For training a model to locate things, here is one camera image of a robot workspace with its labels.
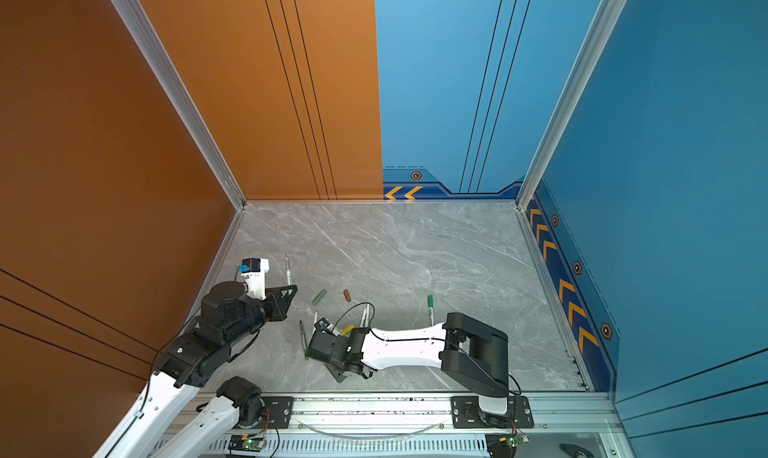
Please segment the dark green pen cap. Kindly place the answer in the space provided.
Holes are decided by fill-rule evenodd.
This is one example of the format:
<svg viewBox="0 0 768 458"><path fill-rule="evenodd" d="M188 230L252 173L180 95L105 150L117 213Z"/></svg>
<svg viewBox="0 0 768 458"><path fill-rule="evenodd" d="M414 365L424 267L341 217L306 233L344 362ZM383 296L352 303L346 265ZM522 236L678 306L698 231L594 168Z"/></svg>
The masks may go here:
<svg viewBox="0 0 768 458"><path fill-rule="evenodd" d="M315 298L312 300L312 304L313 304L314 306L317 306L317 305L318 305L318 304L319 304L319 303L320 303L320 302L323 300L323 298L324 298L324 297L327 295L327 293L328 293L328 291L327 291L326 289L322 289L322 290L321 290L321 291L320 291L320 292L319 292L319 293L316 295L316 297L315 297Z"/></svg>

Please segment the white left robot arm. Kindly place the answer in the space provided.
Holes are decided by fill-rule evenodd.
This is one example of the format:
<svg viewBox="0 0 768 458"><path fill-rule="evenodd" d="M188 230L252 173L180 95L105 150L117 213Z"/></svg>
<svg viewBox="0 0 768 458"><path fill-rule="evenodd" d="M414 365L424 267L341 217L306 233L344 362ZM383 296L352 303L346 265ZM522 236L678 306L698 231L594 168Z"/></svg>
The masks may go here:
<svg viewBox="0 0 768 458"><path fill-rule="evenodd" d="M152 451L213 374L232 360L233 346L246 337L255 339L266 324L285 320L297 292L295 285L268 288L260 300L248 295L244 282L215 285L202 298L200 314L170 343L134 405L95 455L197 457L233 427L267 420L261 389L245 378L230 378L191 423Z"/></svg>

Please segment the white pen green tip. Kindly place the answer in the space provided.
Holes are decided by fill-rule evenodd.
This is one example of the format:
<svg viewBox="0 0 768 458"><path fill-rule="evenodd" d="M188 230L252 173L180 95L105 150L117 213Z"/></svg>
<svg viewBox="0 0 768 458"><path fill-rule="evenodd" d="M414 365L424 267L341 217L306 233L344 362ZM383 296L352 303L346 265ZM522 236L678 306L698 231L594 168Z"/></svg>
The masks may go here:
<svg viewBox="0 0 768 458"><path fill-rule="evenodd" d="M432 327L432 326L436 325L435 307L434 307L434 297L433 297L433 295L428 295L427 302L428 302L430 326Z"/></svg>

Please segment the light green pen black tip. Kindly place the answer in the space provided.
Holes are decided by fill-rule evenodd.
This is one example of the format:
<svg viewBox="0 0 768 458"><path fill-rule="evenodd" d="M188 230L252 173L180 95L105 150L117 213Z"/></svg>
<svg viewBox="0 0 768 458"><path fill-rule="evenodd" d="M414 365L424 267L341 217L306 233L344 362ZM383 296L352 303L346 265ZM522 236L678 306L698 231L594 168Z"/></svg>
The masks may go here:
<svg viewBox="0 0 768 458"><path fill-rule="evenodd" d="M285 268L286 268L286 281L287 285L293 284L292 270L290 266L290 259L288 255L285 255Z"/></svg>

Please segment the dark green pen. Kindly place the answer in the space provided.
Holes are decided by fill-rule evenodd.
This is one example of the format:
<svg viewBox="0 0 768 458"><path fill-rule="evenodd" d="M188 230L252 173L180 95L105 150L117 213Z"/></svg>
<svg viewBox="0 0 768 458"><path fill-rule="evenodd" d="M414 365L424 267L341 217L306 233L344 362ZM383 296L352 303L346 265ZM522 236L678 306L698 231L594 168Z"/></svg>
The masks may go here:
<svg viewBox="0 0 768 458"><path fill-rule="evenodd" d="M306 329L304 327L303 321L299 321L299 330L300 330L300 338L301 338L301 344L302 344L302 350L305 360L309 360L308 356L308 339L306 335Z"/></svg>

